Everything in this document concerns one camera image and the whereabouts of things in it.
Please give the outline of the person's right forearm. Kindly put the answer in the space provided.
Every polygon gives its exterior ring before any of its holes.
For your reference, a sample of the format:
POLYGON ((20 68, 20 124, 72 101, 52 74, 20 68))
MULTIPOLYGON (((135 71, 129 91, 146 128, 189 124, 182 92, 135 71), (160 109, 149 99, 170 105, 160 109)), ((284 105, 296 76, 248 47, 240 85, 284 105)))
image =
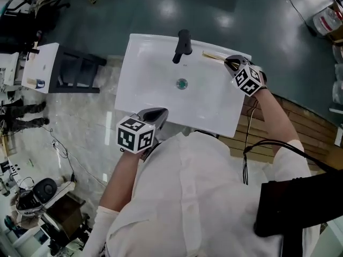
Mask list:
POLYGON ((267 88, 260 89, 254 96, 259 102, 269 139, 284 143, 300 140, 287 114, 267 88))

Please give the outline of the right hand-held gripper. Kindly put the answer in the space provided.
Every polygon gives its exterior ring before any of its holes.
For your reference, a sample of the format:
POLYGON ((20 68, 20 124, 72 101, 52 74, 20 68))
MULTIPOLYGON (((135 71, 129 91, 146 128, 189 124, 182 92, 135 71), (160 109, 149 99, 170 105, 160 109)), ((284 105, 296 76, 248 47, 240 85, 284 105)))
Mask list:
POLYGON ((261 68, 249 62, 242 55, 231 55, 224 61, 224 66, 233 77, 231 83, 246 96, 253 96, 259 90, 267 88, 261 68))

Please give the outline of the white ceramic sink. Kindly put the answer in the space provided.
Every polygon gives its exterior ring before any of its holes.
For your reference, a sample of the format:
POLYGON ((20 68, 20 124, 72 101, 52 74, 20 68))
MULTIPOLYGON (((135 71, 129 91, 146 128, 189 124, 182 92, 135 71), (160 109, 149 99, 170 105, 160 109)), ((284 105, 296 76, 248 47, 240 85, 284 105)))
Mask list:
POLYGON ((193 40, 192 53, 173 63, 177 37, 131 34, 117 86, 115 109, 135 114, 162 107, 168 121, 233 137, 240 118, 244 93, 231 83, 223 62, 202 52, 228 57, 235 50, 193 40), (178 79, 188 81, 184 90, 178 79))

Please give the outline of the white headset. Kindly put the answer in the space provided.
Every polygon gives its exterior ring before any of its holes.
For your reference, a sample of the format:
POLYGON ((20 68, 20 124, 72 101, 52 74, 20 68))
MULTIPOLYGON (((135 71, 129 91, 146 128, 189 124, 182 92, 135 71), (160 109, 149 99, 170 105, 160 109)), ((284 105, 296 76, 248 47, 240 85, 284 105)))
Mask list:
POLYGON ((43 204, 35 197, 32 190, 22 191, 16 202, 16 210, 26 217, 34 217, 43 208, 43 204))

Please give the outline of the person's white shirt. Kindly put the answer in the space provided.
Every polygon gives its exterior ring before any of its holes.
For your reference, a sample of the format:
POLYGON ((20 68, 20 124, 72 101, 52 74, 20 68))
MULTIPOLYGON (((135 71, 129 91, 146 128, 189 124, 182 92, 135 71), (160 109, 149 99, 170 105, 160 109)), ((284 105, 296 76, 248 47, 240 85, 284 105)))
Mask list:
POLYGON ((282 237, 253 230, 260 191, 224 143, 177 134, 139 169, 123 210, 98 208, 81 257, 280 257, 282 237))

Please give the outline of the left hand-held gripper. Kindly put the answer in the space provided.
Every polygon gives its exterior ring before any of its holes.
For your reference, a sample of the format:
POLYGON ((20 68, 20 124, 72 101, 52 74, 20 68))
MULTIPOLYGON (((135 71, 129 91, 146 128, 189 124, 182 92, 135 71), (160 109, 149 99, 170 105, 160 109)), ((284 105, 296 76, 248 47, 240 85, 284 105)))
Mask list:
POLYGON ((149 108, 125 116, 116 125, 116 144, 122 152, 141 154, 140 159, 146 161, 159 144, 156 135, 163 128, 168 115, 166 108, 149 108))

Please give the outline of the brown wooden crate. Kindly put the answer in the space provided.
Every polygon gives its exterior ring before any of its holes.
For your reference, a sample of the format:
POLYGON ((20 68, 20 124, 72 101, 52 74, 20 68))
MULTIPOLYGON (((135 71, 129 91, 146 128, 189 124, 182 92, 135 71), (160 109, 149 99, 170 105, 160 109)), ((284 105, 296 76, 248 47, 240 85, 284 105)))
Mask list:
POLYGON ((68 192, 49 207, 45 215, 59 231, 72 238, 84 222, 81 208, 85 203, 85 200, 68 192))

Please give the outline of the person's left forearm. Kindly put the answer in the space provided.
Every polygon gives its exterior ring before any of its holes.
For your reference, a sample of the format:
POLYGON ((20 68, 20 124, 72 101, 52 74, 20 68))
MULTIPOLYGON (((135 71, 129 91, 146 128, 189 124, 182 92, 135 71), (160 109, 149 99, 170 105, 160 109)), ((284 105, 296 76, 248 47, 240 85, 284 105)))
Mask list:
POLYGON ((120 212, 131 201, 142 154, 127 151, 122 154, 100 199, 101 207, 120 212))

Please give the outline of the brown and black brush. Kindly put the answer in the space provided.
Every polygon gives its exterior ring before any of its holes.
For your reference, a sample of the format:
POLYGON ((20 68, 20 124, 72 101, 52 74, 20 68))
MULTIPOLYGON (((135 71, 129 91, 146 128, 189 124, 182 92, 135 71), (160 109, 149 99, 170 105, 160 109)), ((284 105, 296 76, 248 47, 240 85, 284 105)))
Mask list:
POLYGON ((29 56, 30 54, 38 54, 40 51, 38 49, 38 41, 35 41, 31 47, 29 47, 27 51, 27 55, 29 56))

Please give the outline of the black office chair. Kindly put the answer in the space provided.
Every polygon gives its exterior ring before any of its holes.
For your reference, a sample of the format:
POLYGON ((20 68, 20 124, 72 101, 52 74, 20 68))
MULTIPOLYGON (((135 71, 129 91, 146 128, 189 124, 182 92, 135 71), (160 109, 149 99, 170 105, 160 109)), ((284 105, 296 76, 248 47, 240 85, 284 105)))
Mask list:
POLYGON ((0 45, 24 46, 53 31, 60 11, 69 8, 69 0, 14 0, 0 6, 0 45))

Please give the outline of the brown cardboard box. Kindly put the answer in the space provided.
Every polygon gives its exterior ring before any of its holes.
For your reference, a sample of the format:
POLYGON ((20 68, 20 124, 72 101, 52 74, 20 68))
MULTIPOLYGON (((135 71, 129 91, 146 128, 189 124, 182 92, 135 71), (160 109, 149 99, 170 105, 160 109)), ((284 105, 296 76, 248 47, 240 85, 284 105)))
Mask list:
POLYGON ((326 21, 331 29, 327 33, 327 37, 335 43, 343 42, 343 6, 333 2, 327 8, 333 11, 326 21))

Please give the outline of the blue and tan roll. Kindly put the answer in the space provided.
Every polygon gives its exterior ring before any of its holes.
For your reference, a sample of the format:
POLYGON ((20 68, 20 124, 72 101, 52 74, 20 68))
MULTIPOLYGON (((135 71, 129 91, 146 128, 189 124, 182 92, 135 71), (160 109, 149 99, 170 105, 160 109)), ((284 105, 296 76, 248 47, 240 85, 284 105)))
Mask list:
POLYGON ((45 87, 45 81, 41 79, 27 78, 26 82, 34 89, 40 89, 45 87))

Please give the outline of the black faucet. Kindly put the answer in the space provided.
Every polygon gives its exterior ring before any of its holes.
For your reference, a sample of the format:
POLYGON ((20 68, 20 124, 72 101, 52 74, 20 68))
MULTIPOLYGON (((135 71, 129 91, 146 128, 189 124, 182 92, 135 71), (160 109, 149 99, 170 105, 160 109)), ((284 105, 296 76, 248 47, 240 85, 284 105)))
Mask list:
POLYGON ((187 29, 182 29, 178 32, 178 43, 173 57, 173 63, 178 64, 182 55, 190 55, 192 53, 191 34, 187 29))

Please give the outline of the wooden slat pallet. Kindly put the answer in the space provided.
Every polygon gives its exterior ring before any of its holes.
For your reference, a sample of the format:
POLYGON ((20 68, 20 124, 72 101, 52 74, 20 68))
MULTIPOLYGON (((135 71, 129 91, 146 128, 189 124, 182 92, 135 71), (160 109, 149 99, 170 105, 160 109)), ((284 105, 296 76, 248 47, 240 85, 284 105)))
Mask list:
MULTIPOLYGON (((325 162, 334 147, 338 128, 324 118, 281 97, 277 101, 295 127, 304 152, 315 159, 325 162)), ((238 126, 233 138, 220 137, 232 156, 243 157, 245 146, 267 139, 264 118, 260 106, 253 97, 246 97, 243 102, 238 126)))

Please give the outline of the wrapped water bottle pack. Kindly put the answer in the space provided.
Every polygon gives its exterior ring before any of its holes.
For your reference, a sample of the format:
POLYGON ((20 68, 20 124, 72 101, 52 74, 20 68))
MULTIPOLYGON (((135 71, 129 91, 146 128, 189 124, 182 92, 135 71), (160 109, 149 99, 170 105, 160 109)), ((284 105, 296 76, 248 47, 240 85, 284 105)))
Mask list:
POLYGON ((315 14, 312 20, 317 32, 326 36, 343 25, 343 14, 340 8, 326 7, 315 14))

